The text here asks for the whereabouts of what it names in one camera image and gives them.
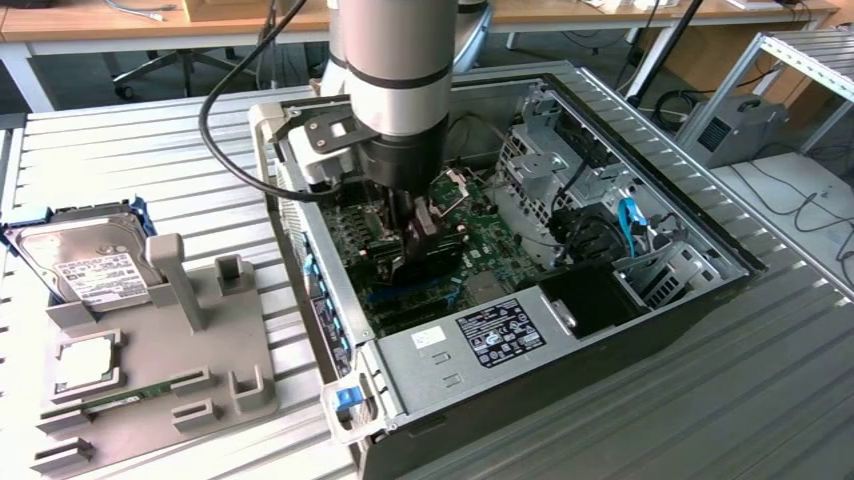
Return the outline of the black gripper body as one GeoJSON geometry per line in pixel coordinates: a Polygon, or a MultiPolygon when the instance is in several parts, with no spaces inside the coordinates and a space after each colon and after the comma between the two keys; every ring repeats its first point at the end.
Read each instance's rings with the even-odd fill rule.
{"type": "Polygon", "coordinates": [[[427,193],[440,173],[448,123],[408,136],[380,135],[363,143],[363,172],[376,184],[411,196],[427,193]]]}

